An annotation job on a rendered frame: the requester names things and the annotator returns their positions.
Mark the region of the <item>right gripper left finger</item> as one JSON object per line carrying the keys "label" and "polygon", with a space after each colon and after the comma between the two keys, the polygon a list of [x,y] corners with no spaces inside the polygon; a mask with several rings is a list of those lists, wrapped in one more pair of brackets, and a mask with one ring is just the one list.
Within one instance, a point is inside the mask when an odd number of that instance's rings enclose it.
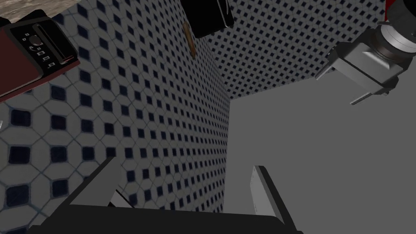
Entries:
{"label": "right gripper left finger", "polygon": [[121,180],[121,164],[108,157],[66,199],[67,205],[107,206]]}

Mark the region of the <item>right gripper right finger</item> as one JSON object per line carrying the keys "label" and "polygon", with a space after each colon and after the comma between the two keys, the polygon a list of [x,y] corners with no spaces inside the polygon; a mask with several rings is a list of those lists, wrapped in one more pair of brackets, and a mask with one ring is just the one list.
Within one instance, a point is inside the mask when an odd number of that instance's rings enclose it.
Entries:
{"label": "right gripper right finger", "polygon": [[253,166],[250,189],[256,215],[274,216],[285,222],[283,201],[264,166]]}

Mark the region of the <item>red and black toaster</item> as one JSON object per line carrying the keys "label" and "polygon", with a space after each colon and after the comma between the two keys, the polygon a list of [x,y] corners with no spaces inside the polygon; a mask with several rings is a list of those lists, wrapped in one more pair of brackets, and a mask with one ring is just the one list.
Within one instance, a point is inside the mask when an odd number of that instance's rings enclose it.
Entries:
{"label": "red and black toaster", "polygon": [[0,17],[0,103],[80,64],[58,24],[37,9],[15,23]]}

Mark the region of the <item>black box-shaped appliance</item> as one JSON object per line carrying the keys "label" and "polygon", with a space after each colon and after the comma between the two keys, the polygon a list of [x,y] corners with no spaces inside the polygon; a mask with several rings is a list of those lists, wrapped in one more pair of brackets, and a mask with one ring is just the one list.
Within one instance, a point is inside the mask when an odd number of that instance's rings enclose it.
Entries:
{"label": "black box-shaped appliance", "polygon": [[180,0],[195,38],[234,27],[228,0]]}

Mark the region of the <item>brown stick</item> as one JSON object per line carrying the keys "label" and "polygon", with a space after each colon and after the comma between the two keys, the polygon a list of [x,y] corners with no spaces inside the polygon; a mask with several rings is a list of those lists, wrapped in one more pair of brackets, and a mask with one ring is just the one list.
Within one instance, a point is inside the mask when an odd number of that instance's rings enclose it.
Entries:
{"label": "brown stick", "polygon": [[184,30],[184,34],[187,40],[187,44],[190,50],[190,54],[192,59],[196,58],[196,48],[195,48],[195,44],[194,41],[192,39],[192,33],[191,33],[191,29],[190,26],[188,24],[188,22],[184,21],[184,23],[182,24],[183,30]]}

